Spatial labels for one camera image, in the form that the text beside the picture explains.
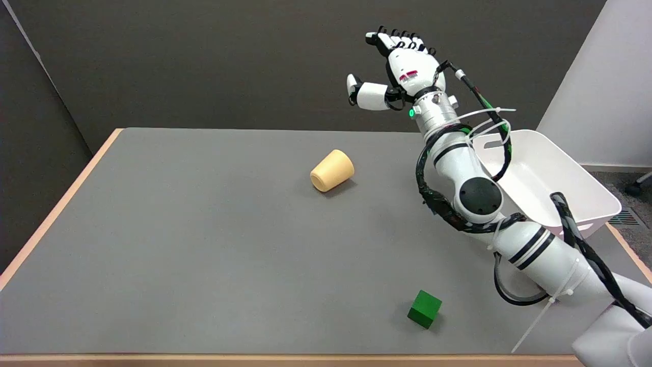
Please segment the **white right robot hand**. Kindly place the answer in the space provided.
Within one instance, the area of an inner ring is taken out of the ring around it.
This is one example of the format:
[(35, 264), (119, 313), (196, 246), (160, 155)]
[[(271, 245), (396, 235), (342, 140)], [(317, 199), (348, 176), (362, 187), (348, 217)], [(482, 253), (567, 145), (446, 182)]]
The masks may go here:
[(365, 42), (374, 46), (385, 59), (389, 85), (363, 82), (354, 74), (347, 75), (348, 102), (367, 111), (401, 111), (427, 93), (446, 90), (446, 79), (436, 50), (428, 48), (417, 33), (387, 33), (379, 26), (368, 32)]

